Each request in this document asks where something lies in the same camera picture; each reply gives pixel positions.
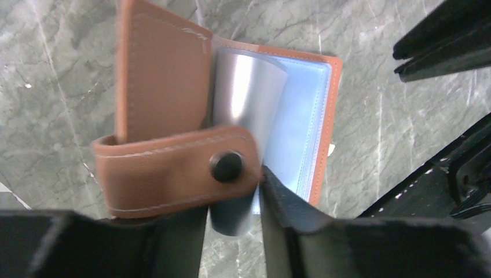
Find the marble floor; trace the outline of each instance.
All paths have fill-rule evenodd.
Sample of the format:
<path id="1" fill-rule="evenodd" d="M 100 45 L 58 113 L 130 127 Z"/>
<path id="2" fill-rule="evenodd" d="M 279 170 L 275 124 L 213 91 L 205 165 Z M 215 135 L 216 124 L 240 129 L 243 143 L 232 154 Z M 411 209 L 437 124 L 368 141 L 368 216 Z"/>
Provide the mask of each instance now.
<path id="1" fill-rule="evenodd" d="M 2 0 L 0 208 L 107 213 L 89 144 L 113 131 L 113 0 Z M 320 209 L 355 217 L 490 112 L 491 69 L 404 84 L 392 46 L 441 0 L 154 1 L 226 38 L 340 57 Z M 207 231 L 203 277 L 265 277 L 259 219 Z"/>

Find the black plastic part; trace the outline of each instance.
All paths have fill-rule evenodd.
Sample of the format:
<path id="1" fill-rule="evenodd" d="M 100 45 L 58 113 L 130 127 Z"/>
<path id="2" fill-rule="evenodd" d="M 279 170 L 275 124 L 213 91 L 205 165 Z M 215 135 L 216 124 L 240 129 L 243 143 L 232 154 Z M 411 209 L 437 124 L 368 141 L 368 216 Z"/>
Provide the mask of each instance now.
<path id="1" fill-rule="evenodd" d="M 71 211 L 3 211 L 0 277 L 198 277 L 207 212 L 112 224 Z"/>
<path id="2" fill-rule="evenodd" d="M 360 217 L 449 218 L 480 181 L 491 161 L 491 114 L 455 139 L 422 167 L 382 196 Z M 491 202 L 488 195 L 483 202 Z M 465 220 L 478 232 L 491 227 L 491 215 Z"/>
<path id="3" fill-rule="evenodd" d="M 491 65 L 491 2 L 446 0 L 394 46 L 404 82 Z"/>
<path id="4" fill-rule="evenodd" d="M 491 277 L 481 237 L 452 219 L 335 220 L 268 169 L 261 220 L 268 277 Z"/>

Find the snap button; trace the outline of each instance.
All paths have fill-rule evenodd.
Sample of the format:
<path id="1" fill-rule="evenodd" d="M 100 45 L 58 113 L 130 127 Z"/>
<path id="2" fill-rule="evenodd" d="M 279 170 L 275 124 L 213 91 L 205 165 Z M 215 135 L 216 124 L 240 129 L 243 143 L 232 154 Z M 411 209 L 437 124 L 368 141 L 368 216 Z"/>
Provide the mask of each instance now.
<path id="1" fill-rule="evenodd" d="M 233 151 L 217 153 L 210 159 L 211 176 L 219 182 L 233 182 L 242 173 L 244 160 Z"/>

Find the leather tab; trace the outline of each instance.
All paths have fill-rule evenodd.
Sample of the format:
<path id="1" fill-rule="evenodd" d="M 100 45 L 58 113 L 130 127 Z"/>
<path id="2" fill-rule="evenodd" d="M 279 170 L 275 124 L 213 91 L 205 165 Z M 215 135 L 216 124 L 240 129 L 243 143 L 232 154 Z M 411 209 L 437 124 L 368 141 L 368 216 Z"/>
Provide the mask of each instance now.
<path id="1" fill-rule="evenodd" d="M 115 136 L 93 142 L 97 175 L 109 212 L 120 218 L 151 217 L 252 192 L 261 165 L 252 135 L 238 126 L 118 145 Z M 244 170 L 237 180 L 220 183 L 210 159 L 239 153 Z"/>

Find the leather cover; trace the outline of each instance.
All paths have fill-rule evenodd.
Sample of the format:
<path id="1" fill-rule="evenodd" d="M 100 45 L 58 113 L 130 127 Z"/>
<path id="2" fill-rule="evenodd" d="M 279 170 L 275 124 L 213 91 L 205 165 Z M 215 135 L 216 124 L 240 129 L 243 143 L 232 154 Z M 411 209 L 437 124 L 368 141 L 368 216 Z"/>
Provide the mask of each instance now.
<path id="1" fill-rule="evenodd" d="M 246 195 L 261 176 L 257 147 L 238 126 L 210 126 L 213 57 L 232 47 L 332 66 L 310 203 L 317 204 L 327 162 L 341 60 L 223 39 L 143 0 L 119 11 L 116 132 L 93 142 L 97 176 L 109 212 L 150 217 Z M 210 158 L 232 149 L 245 170 L 233 183 L 210 173 Z"/>

